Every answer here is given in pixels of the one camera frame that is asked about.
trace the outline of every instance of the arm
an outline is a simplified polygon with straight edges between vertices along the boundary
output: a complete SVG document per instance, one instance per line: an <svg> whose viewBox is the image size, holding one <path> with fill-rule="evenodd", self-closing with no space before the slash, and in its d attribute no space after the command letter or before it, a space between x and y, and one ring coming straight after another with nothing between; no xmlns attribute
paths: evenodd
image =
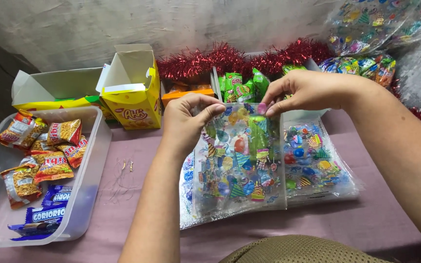
<svg viewBox="0 0 421 263"><path fill-rule="evenodd" d="M145 177L119 263L180 262L180 170L204 125L225 111L219 103L213 97L188 94L167 105L162 140ZM190 111L198 104L210 106L192 117Z"/></svg>
<svg viewBox="0 0 421 263"><path fill-rule="evenodd" d="M283 93L268 117L290 110L344 109L396 200L421 232L421 122L389 91L355 75L291 71L263 99Z"/></svg>

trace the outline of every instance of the fingernail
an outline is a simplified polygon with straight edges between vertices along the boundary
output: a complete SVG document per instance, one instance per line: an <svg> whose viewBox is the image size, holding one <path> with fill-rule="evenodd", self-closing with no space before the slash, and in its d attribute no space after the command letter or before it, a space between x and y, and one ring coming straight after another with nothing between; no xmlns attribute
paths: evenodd
<svg viewBox="0 0 421 263"><path fill-rule="evenodd" d="M215 110L216 110L216 111L225 111L225 106L224 106L224 105L221 105L221 104L218 104L218 105L215 107Z"/></svg>
<svg viewBox="0 0 421 263"><path fill-rule="evenodd" d="M274 115L274 110L269 109L269 110L266 111L266 116L267 117L272 117L272 115Z"/></svg>

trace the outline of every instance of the olive mesh fabric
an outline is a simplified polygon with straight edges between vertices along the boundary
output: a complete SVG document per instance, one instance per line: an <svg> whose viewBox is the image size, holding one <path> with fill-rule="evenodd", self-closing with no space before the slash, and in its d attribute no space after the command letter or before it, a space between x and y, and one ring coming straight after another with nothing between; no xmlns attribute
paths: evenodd
<svg viewBox="0 0 421 263"><path fill-rule="evenodd" d="M307 235L263 238L220 263L389 263L339 242Z"/></svg>

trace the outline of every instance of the hand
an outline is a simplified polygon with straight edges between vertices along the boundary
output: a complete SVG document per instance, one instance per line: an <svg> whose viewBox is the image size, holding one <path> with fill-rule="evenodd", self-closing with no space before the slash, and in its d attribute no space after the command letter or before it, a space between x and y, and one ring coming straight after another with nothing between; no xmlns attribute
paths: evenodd
<svg viewBox="0 0 421 263"><path fill-rule="evenodd" d="M206 108L193 117L197 105ZM225 106L221 101L197 93L189 93L170 101L165 108L161 146L184 160L196 146L202 128L224 111Z"/></svg>
<svg viewBox="0 0 421 263"><path fill-rule="evenodd" d="M291 110L344 109L362 93L377 86L381 87L356 75L292 70L269 85L261 102L272 104L266 112L267 117ZM293 96L282 100L288 94Z"/></svg>

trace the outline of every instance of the finger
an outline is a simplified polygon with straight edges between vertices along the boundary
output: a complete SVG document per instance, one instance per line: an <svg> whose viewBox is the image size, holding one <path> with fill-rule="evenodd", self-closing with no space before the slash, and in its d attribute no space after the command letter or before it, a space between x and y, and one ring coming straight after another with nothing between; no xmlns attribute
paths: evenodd
<svg viewBox="0 0 421 263"><path fill-rule="evenodd" d="M266 95L261 100L261 103L269 104L277 96L290 92L290 76L285 75L283 78L273 81L269 84Z"/></svg>
<svg viewBox="0 0 421 263"><path fill-rule="evenodd" d="M177 100L179 100L180 103L182 103L188 111L200 104L204 106L208 106L211 104L223 104L223 102L214 97L199 93L188 93Z"/></svg>
<svg viewBox="0 0 421 263"><path fill-rule="evenodd" d="M291 98L277 102L272 105L266 112L266 116L271 118L274 115L282 114L286 111L301 110L300 99L295 93Z"/></svg>
<svg viewBox="0 0 421 263"><path fill-rule="evenodd" d="M194 117L194 119L199 123L199 126L202 128L206 125L210 120L221 114L225 111L225 106L222 104L213 104L207 106L203 111L201 111L198 115Z"/></svg>

